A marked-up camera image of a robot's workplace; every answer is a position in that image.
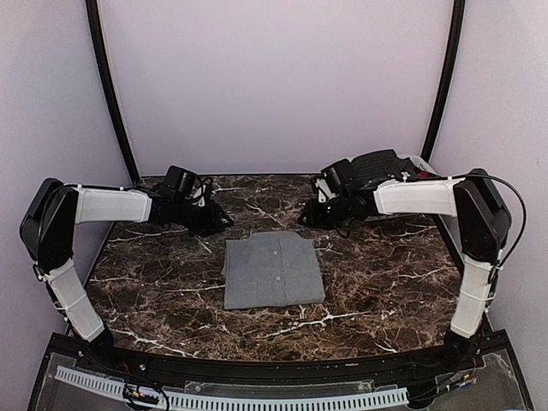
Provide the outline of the grey long sleeve shirt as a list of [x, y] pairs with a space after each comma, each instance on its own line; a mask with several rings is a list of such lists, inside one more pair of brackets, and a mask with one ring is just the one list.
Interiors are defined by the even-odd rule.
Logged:
[[223, 308], [319, 304], [325, 286], [312, 240], [290, 231], [225, 242]]

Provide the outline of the light grey plastic basket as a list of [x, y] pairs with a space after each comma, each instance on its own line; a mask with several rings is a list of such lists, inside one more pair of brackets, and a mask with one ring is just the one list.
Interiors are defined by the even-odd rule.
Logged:
[[411, 163], [413, 164], [414, 170], [416, 173], [420, 172], [426, 172], [428, 175], [436, 175], [437, 172], [433, 169], [433, 167], [427, 163], [423, 158], [421, 158], [418, 155], [413, 154], [399, 154], [399, 158], [408, 158]]

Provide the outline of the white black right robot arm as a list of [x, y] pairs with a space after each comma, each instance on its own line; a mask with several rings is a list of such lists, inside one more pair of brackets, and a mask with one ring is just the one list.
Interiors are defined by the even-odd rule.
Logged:
[[439, 176], [392, 150], [372, 152], [322, 169], [311, 180], [314, 196], [298, 223], [341, 230], [355, 220], [400, 214], [455, 218], [464, 273], [450, 331], [471, 338], [494, 298], [498, 273], [515, 250], [507, 243], [512, 217], [495, 186], [499, 181], [483, 169]]

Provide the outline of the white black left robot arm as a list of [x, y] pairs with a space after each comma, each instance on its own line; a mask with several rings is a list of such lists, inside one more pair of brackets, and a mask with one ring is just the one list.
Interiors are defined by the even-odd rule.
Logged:
[[102, 373], [121, 365], [120, 353], [107, 342], [111, 331], [98, 314], [75, 263], [80, 227], [93, 224], [177, 225], [205, 238], [234, 225], [214, 200], [213, 180], [175, 165], [151, 187], [106, 187], [45, 179], [21, 220], [19, 236], [54, 308], [73, 333], [91, 344], [87, 359]]

